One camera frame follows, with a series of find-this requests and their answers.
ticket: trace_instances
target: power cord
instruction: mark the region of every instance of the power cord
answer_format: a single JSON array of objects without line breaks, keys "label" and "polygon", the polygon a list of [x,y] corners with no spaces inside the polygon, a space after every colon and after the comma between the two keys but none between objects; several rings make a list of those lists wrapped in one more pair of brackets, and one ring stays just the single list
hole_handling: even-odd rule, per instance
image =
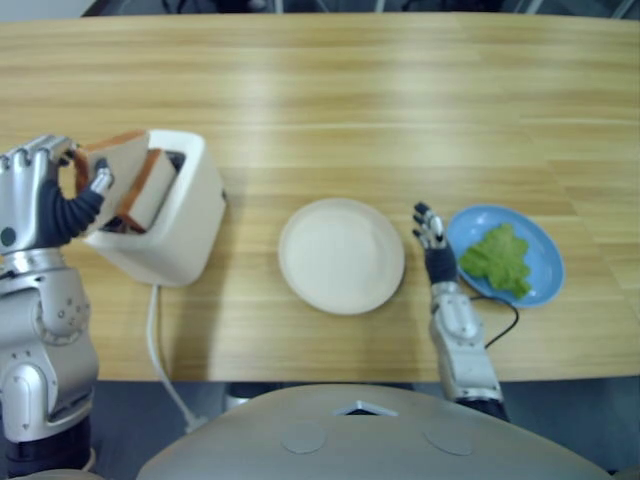
[{"label": "power cord", "polygon": [[513,330],[513,327],[515,327],[518,324],[518,321],[520,320],[520,312],[518,311],[518,309],[516,307],[511,305],[506,300],[503,300],[502,298],[490,297],[490,296],[485,296],[485,295],[479,295],[477,297],[472,297],[471,298],[472,302],[475,302],[476,300],[492,300],[494,302],[502,303],[503,305],[506,305],[511,310],[513,310],[513,313],[515,314],[515,317],[514,317],[513,321],[511,322],[511,324],[507,328],[505,328],[502,332],[500,332],[498,335],[496,335],[495,337],[493,337],[491,340],[489,340],[487,342],[487,344],[484,346],[484,348],[487,349],[491,345],[496,343],[498,340],[500,340],[502,337],[504,337],[511,330]]},{"label": "power cord", "polygon": [[178,406],[182,415],[184,416],[184,420],[187,424],[185,431],[187,433],[191,433],[197,428],[200,428],[204,424],[206,424],[209,419],[207,417],[198,417],[196,416],[187,405],[184,403],[176,389],[171,384],[171,380],[167,376],[164,368],[162,367],[162,362],[158,356],[158,352],[156,349],[156,317],[158,310],[158,293],[160,291],[159,285],[154,285],[151,288],[151,298],[149,299],[149,311],[147,313],[147,349],[149,350],[149,357],[151,357],[151,363],[153,364],[153,368],[156,372],[156,375],[164,385],[164,388],[167,390],[169,396],[173,399],[175,404]]}]

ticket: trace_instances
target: black cable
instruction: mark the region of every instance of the black cable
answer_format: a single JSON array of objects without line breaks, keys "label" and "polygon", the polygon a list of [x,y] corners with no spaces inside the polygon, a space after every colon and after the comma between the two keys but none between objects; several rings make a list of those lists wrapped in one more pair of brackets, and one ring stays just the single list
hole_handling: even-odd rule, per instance
[{"label": "black cable", "polygon": [[506,305],[507,307],[509,307],[511,310],[513,310],[513,313],[515,314],[515,318],[513,319],[513,322],[511,322],[511,325],[509,325],[507,328],[505,328],[502,332],[500,332],[498,335],[496,335],[495,337],[493,337],[491,340],[489,340],[487,342],[487,344],[484,346],[485,349],[489,348],[491,345],[493,345],[494,343],[496,343],[498,340],[500,340],[502,337],[504,337],[507,333],[509,333],[511,330],[513,330],[513,327],[515,327],[518,324],[518,321],[520,320],[520,312],[518,311],[518,309],[516,307],[514,307],[513,305],[511,305],[509,302],[507,302],[506,300],[503,300],[502,298],[498,298],[498,297],[489,297],[489,296],[485,296],[485,295],[479,295],[477,297],[473,297],[471,298],[472,302],[475,302],[476,300],[493,300],[494,302],[498,302],[498,303],[502,303],[503,305]]}]

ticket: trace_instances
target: white cable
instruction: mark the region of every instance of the white cable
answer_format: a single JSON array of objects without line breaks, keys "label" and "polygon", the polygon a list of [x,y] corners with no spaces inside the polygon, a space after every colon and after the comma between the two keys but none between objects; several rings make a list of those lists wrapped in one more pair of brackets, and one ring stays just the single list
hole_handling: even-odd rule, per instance
[{"label": "white cable", "polygon": [[92,448],[91,453],[89,455],[89,461],[84,467],[82,467],[82,471],[83,472],[91,471],[91,469],[96,465],[96,458],[97,458],[96,451]]},{"label": "white cable", "polygon": [[156,351],[156,311],[158,308],[158,292],[160,290],[159,285],[154,285],[151,289],[151,298],[149,300],[149,311],[147,313],[147,349],[149,350],[149,357],[151,357],[151,363],[153,364],[153,368],[156,371],[156,375],[164,385],[164,388],[167,390],[169,396],[173,399],[175,404],[178,406],[182,415],[184,416],[184,420],[187,423],[186,432],[193,432],[196,428],[201,427],[205,423],[209,421],[206,417],[196,417],[194,413],[189,410],[189,407],[184,403],[176,389],[173,388],[171,384],[171,380],[164,371],[162,367],[162,362],[158,357],[158,352]]}]

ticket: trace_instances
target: floor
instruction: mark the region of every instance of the floor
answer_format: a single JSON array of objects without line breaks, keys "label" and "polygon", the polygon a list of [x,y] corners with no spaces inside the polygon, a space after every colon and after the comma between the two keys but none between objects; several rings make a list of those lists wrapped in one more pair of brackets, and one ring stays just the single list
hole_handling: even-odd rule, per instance
[{"label": "floor", "polygon": [[[258,6],[258,11],[270,11],[273,0],[252,0]],[[407,0],[386,0],[385,11],[401,11]],[[175,11],[179,0],[168,0],[168,4]],[[333,12],[367,12],[373,10],[375,0],[324,0],[329,10]],[[438,11],[442,4],[453,5],[455,0],[411,0],[411,11]],[[504,0],[502,11],[513,12],[520,2],[518,0]],[[529,1],[522,2],[520,11],[524,10]],[[610,17],[620,0],[546,0],[542,3],[538,13],[550,15],[580,15],[588,17]],[[285,0],[287,12],[314,12],[319,7],[315,0]],[[183,13],[215,13],[215,0],[187,0]],[[103,15],[156,15],[164,14],[161,0],[110,0],[103,10]],[[629,10],[626,18],[640,19],[640,2]]]},{"label": "floor", "polygon": [[[414,388],[442,396],[438,384]],[[222,412],[224,384],[179,383],[177,390],[197,415]],[[608,471],[640,464],[640,377],[505,383],[503,390],[514,424]],[[92,428],[96,473],[109,480],[134,480],[148,459],[184,434],[180,412],[155,382],[99,382]],[[0,472],[3,463],[0,457]]]}]

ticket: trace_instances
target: empty plate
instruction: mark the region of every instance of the empty plate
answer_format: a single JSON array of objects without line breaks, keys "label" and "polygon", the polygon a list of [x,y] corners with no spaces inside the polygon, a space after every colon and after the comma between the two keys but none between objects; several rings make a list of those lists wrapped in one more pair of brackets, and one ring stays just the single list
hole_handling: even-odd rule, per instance
[{"label": "empty plate", "polygon": [[386,302],[404,274],[404,249],[389,220],[364,203],[329,198],[298,210],[282,231],[280,269],[303,300],[354,315]]},{"label": "empty plate", "polygon": [[495,290],[484,277],[472,277],[461,268],[460,274],[481,294],[499,297],[516,307],[535,307],[551,301],[564,284],[562,256],[542,228],[515,210],[496,205],[476,205],[454,215],[447,227],[447,237],[456,258],[459,259],[469,247],[482,240],[489,230],[503,223],[513,225],[516,237],[529,244],[524,256],[531,269],[527,277],[531,285],[529,293],[518,299],[511,292]]}]

